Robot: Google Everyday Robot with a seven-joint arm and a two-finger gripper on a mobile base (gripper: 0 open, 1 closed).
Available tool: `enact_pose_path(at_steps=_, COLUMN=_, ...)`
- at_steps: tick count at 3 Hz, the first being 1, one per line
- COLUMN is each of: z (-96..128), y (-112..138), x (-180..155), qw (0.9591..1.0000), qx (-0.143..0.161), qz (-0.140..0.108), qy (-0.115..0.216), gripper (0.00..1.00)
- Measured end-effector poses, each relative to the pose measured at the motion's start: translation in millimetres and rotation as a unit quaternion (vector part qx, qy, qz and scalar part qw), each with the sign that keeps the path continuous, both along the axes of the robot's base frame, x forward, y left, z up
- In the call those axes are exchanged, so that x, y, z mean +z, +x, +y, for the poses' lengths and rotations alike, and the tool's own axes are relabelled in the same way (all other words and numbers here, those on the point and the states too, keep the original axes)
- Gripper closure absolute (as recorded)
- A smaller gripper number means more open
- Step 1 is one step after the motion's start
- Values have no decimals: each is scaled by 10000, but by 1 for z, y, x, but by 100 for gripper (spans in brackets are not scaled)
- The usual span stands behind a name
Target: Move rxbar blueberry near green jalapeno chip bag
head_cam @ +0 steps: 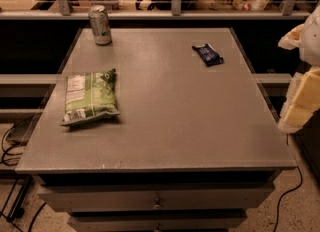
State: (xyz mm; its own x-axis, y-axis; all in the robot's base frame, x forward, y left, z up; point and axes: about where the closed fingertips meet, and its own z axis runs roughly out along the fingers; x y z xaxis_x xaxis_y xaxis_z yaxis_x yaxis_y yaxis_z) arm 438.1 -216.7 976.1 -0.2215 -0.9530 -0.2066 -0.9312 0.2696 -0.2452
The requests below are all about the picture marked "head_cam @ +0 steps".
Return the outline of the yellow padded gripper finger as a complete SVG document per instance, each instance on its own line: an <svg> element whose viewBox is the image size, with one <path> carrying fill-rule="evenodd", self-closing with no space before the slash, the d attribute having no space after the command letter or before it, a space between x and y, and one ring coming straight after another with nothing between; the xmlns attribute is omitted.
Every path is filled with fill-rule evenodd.
<svg viewBox="0 0 320 232"><path fill-rule="evenodd" d="M310 69L304 74L296 72L289 84L278 128L284 133L295 133L302 129L319 109L320 69Z"/></svg>
<svg viewBox="0 0 320 232"><path fill-rule="evenodd" d="M300 37L303 29L303 24L300 24L294 27L291 31L289 31L285 36L283 36L278 42L278 46L292 50L294 48L298 48L300 46Z"/></svg>

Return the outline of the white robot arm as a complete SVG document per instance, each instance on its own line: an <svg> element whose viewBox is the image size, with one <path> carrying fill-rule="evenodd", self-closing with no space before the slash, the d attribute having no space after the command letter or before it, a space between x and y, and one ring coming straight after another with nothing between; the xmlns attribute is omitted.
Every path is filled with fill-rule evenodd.
<svg viewBox="0 0 320 232"><path fill-rule="evenodd" d="M278 46L288 50L298 48L300 59L311 66L305 73L294 74L280 112L278 128L292 134L320 109L320 7L283 36Z"/></svg>

